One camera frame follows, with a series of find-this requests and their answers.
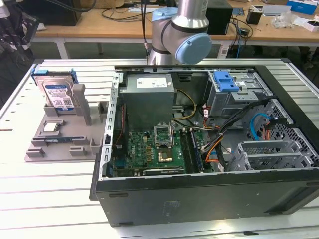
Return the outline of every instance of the black box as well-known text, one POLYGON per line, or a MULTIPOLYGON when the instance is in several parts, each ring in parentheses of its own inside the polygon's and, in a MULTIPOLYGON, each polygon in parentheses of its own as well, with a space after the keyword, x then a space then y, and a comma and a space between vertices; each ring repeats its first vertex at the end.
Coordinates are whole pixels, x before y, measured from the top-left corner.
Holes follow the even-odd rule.
POLYGON ((227 0, 209 0, 206 17, 209 20, 207 34, 226 35, 233 7, 227 0))
MULTIPOLYGON (((81 8, 80 0, 58 0, 70 7, 81 8)), ((45 0, 24 0, 19 3, 23 11, 39 18, 44 25, 75 26, 81 17, 73 12, 45 0)))
POLYGON ((263 13, 260 11, 249 11, 246 18, 246 22, 248 24, 258 25, 262 14, 263 13))

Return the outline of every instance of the aluminum profile table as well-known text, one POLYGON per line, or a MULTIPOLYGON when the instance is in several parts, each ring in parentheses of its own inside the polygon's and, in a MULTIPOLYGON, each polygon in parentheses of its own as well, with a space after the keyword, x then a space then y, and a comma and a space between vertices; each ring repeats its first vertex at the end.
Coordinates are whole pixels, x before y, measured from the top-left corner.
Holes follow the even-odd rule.
MULTIPOLYGON (((45 60, 41 68, 73 68, 91 107, 108 101, 116 65, 145 60, 45 60)), ((319 93, 280 59, 204 60, 203 65, 265 65, 319 127, 319 93)), ((319 199, 292 215, 112 228, 99 202, 89 200, 94 162, 26 163, 30 139, 44 115, 44 97, 30 70, 0 111, 0 238, 249 238, 310 239, 319 235, 319 199)))

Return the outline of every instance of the white box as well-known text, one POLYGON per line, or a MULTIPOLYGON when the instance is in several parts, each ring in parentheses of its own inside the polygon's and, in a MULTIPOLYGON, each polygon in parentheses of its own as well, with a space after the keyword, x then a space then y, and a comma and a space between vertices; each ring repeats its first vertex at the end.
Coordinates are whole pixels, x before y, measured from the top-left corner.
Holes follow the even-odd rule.
POLYGON ((319 31, 319 21, 317 20, 309 20, 303 24, 303 28, 308 31, 316 32, 319 31))

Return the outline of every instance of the table leg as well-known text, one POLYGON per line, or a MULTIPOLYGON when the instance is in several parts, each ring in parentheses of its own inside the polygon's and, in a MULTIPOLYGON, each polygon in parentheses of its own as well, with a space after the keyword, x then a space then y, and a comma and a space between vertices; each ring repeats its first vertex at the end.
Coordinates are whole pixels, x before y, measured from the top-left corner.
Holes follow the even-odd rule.
POLYGON ((99 55, 102 55, 103 54, 103 46, 101 43, 97 43, 97 45, 98 45, 99 55))
POLYGON ((229 49, 229 43, 222 42, 219 48, 217 58, 226 58, 229 49))
POLYGON ((58 47, 61 59, 70 59, 69 53, 68 53, 67 49, 65 48, 64 38, 58 38, 55 41, 55 43, 56 43, 56 45, 58 47))

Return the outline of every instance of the blue latch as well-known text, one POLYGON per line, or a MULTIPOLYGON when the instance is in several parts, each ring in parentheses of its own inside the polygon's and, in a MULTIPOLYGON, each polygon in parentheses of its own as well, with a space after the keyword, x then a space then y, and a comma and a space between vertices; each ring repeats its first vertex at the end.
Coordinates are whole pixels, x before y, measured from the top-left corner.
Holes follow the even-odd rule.
POLYGON ((214 71, 214 78, 220 91, 239 91, 239 87, 228 71, 214 71))

